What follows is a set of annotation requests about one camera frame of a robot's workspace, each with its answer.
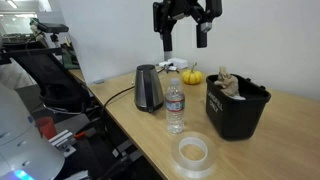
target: blue light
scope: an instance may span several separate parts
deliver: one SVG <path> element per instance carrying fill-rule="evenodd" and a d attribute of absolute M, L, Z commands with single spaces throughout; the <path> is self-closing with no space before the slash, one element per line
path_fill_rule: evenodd
<path fill-rule="evenodd" d="M 14 171 L 14 175 L 16 175 L 16 177 L 19 178 L 20 180 L 34 180 L 31 176 L 29 176 L 29 174 L 27 174 L 22 170 Z"/>

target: bottle cap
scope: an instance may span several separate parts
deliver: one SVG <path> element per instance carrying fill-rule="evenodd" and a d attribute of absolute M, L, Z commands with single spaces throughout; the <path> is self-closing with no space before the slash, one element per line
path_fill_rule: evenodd
<path fill-rule="evenodd" d="M 172 78 L 170 83 L 171 85 L 178 85 L 180 83 L 180 80 L 178 78 Z"/>

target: bottle label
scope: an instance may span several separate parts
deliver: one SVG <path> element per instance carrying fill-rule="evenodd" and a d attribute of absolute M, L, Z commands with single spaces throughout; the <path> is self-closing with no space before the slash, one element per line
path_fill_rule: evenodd
<path fill-rule="evenodd" d="M 180 101 L 171 101 L 171 100 L 166 99 L 166 106 L 167 106 L 168 111 L 179 112 L 184 109 L 185 102 L 184 102 L 184 99 L 182 99 Z"/>

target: pumpkin stem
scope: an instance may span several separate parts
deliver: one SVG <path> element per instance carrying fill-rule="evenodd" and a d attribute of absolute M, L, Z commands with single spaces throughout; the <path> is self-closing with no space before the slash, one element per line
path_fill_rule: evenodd
<path fill-rule="evenodd" d="M 193 63 L 193 66 L 192 66 L 192 68 L 191 68 L 191 72 L 193 73 L 193 69 L 194 69 L 194 67 L 196 67 L 196 65 L 197 65 L 197 63 L 195 62 L 195 63 Z"/>

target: small pumpkin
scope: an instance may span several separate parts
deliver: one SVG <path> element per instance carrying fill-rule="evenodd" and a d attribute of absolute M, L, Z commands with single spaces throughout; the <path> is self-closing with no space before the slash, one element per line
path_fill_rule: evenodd
<path fill-rule="evenodd" d="M 191 70 L 188 69 L 182 73 L 183 82 L 186 84 L 198 84 L 202 81 L 202 73 L 200 71 L 194 71 L 197 63 L 194 63 Z"/>

